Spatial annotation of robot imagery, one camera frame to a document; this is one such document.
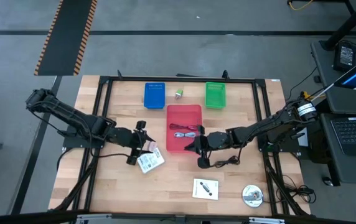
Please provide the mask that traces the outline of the silver metal bracket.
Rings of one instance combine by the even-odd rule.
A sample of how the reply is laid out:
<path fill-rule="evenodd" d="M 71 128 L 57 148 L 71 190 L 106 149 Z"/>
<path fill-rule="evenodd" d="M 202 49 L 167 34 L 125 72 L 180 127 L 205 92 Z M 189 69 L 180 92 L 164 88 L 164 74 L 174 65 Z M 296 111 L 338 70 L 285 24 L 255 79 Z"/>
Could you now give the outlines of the silver metal bracket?
<path fill-rule="evenodd" d="M 89 221 L 104 220 L 111 217 L 112 214 L 110 213 L 82 214 L 77 216 L 76 224 L 88 224 Z"/>
<path fill-rule="evenodd" d="M 285 224 L 285 220 L 276 218 L 250 217 L 250 224 Z"/>

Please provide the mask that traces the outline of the silver compact disc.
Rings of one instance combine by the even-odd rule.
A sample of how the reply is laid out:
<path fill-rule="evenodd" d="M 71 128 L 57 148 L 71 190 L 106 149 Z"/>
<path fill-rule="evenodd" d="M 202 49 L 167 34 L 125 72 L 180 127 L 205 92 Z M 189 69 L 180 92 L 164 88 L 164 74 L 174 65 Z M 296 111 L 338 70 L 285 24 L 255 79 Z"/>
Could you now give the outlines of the silver compact disc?
<path fill-rule="evenodd" d="M 247 185 L 242 191 L 242 199 L 251 208 L 257 208 L 263 203 L 263 193 L 256 185 Z"/>

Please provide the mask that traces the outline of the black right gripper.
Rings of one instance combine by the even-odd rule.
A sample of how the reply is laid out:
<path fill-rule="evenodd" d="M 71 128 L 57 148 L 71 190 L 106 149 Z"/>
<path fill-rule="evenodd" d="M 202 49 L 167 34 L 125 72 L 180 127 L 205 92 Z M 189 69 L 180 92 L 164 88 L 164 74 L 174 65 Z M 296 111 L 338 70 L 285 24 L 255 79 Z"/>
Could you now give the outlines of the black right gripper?
<path fill-rule="evenodd" d="M 217 161 L 211 165 L 209 157 L 212 151 L 227 149 L 227 133 L 217 131 L 205 136 L 205 128 L 202 125 L 198 125 L 197 129 L 199 131 L 199 135 L 194 137 L 193 143 L 185 146 L 184 150 L 195 152 L 200 155 L 197 159 L 197 165 L 201 169 L 208 169 L 211 167 L 221 168 L 226 165 L 227 161 Z"/>

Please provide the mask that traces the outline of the red plastic bin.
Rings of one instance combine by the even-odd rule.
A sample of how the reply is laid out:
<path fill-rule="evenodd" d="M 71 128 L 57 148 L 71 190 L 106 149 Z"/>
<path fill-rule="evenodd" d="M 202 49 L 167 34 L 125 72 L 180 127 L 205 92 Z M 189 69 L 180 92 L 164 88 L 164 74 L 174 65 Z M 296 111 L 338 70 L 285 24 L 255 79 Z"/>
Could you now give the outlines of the red plastic bin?
<path fill-rule="evenodd" d="M 200 105 L 168 105 L 166 111 L 166 150 L 170 153 L 186 152 L 184 147 L 193 143 L 202 125 Z"/>

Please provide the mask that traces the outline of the black stand leg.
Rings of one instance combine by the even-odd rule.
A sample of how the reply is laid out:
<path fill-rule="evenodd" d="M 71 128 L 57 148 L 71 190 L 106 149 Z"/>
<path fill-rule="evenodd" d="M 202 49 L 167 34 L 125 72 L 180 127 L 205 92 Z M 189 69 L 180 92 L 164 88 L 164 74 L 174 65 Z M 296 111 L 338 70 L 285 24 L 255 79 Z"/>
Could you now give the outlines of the black stand leg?
<path fill-rule="evenodd" d="M 356 11 L 326 41 L 320 41 L 324 50 L 332 50 L 356 26 Z"/>

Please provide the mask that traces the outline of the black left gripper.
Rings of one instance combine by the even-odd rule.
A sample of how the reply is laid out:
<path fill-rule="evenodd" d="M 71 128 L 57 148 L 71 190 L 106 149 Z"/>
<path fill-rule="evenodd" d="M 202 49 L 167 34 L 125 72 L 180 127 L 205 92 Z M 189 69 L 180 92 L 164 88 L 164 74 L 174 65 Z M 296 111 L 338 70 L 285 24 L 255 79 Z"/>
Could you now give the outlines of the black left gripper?
<path fill-rule="evenodd" d="M 136 123 L 136 129 L 133 131 L 123 128 L 126 147 L 131 148 L 131 153 L 126 160 L 128 165 L 134 166 L 139 156 L 152 153 L 152 151 L 143 150 L 143 146 L 146 141 L 155 142 L 153 138 L 146 134 L 146 131 L 144 130 L 145 127 L 145 121 L 138 121 Z"/>

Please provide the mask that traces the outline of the black metal table frame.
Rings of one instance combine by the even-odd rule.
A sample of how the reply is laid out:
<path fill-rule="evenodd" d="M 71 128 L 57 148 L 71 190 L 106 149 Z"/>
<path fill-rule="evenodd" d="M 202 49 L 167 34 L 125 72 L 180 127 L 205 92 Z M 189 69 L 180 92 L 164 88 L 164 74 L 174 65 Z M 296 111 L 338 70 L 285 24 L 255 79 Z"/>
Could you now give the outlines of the black metal table frame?
<path fill-rule="evenodd" d="M 290 154 L 269 156 L 259 150 L 257 138 L 241 153 L 240 165 L 201 169 L 197 167 L 198 155 L 193 152 L 170 153 L 166 150 L 166 109 L 148 110 L 143 106 L 146 82 L 166 84 L 166 105 L 201 105 L 202 124 L 206 134 L 224 131 L 236 126 L 249 126 L 266 115 L 275 113 L 284 105 L 279 80 L 243 78 L 187 78 L 187 77 L 103 77 L 82 76 L 75 107 L 83 112 L 93 112 L 95 100 L 100 100 L 99 113 L 114 119 L 118 126 L 134 128 L 139 120 L 147 122 L 146 129 L 165 158 L 165 163 L 143 174 L 138 167 L 126 164 L 125 157 L 100 159 L 95 178 L 83 187 L 74 208 L 96 213 L 145 213 L 171 215 L 263 216 L 294 212 L 287 202 L 263 203 L 258 208 L 247 206 L 241 198 L 246 185 L 261 188 L 266 200 L 273 203 L 275 188 L 265 172 L 264 158 L 276 161 L 279 174 L 291 176 L 296 184 L 303 184 L 298 161 Z M 207 109 L 205 83 L 225 82 L 227 107 L 222 110 Z M 175 99 L 178 89 L 182 98 Z M 62 159 L 55 180 L 49 207 L 54 208 L 68 192 L 86 166 L 88 153 L 72 149 Z M 218 200 L 192 197 L 194 179 L 217 180 Z"/>

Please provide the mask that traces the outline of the blue plastic bin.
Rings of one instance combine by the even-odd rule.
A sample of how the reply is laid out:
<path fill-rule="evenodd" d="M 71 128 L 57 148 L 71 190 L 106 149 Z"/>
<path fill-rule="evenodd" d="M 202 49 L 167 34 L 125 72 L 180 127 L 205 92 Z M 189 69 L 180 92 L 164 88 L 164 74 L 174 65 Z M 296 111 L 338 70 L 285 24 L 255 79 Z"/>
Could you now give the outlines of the blue plastic bin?
<path fill-rule="evenodd" d="M 165 83 L 145 83 L 144 107 L 147 109 L 163 109 L 166 102 Z"/>

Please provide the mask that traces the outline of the white card with black item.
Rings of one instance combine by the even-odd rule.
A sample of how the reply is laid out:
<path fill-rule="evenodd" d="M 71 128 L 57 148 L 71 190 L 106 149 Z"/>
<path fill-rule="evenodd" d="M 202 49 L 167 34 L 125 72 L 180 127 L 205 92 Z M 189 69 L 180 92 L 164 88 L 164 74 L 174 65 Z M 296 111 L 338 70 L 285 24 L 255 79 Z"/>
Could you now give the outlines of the white card with black item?
<path fill-rule="evenodd" d="M 193 198 L 218 200 L 218 181 L 194 179 L 192 196 Z"/>

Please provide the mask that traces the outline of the black rig crossbeam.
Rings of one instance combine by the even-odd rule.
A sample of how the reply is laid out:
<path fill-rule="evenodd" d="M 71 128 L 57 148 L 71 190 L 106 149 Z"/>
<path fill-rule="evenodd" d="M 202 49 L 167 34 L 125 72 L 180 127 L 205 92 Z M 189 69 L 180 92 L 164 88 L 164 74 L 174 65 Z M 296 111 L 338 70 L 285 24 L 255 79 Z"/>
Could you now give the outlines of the black rig crossbeam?
<path fill-rule="evenodd" d="M 0 224 L 50 224 L 76 221 L 78 215 L 94 214 L 88 210 L 51 211 L 40 213 L 24 213 L 17 215 L 0 216 Z M 178 224 L 188 221 L 221 221 L 221 222 L 244 222 L 249 223 L 250 217 L 259 216 L 218 216 L 218 215 L 163 215 L 145 213 L 110 213 L 108 219 L 130 219 L 130 220 L 159 220 L 172 221 Z M 275 215 L 261 218 L 276 218 L 285 220 L 285 224 L 356 224 L 356 222 L 317 218 L 313 216 Z"/>

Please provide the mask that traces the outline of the green plastic bin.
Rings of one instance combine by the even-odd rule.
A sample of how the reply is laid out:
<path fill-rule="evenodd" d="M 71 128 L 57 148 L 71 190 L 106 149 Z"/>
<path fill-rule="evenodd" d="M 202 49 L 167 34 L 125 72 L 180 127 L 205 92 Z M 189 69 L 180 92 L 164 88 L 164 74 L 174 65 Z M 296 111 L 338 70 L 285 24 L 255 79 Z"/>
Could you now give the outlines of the green plastic bin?
<path fill-rule="evenodd" d="M 205 84 L 205 106 L 210 109 L 224 109 L 226 107 L 224 83 L 207 82 Z"/>

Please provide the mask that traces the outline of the laptop computer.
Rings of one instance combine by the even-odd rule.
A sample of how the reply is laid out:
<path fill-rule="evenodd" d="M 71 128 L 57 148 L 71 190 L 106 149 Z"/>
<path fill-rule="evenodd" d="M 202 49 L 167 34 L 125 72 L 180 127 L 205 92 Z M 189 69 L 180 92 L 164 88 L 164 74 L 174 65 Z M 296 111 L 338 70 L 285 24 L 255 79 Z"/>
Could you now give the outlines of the laptop computer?
<path fill-rule="evenodd" d="M 343 75 L 333 70 L 334 51 L 324 50 L 320 42 L 311 43 L 311 52 L 324 87 L 331 85 Z M 356 157 L 345 155 L 339 145 L 331 120 L 338 117 L 356 117 L 356 90 L 332 86 L 326 92 L 326 99 L 316 104 L 321 114 L 321 127 L 325 134 L 331 161 L 329 172 L 334 185 L 356 184 Z"/>

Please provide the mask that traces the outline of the black orange-striped floor mat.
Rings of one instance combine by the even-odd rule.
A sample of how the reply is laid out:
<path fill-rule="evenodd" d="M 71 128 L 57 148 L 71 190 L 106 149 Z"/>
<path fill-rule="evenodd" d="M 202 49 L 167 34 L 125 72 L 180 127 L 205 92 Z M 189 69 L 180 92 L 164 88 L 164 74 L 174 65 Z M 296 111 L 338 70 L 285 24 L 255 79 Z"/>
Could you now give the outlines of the black orange-striped floor mat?
<path fill-rule="evenodd" d="M 45 39 L 35 76 L 77 76 L 98 0 L 60 0 Z"/>

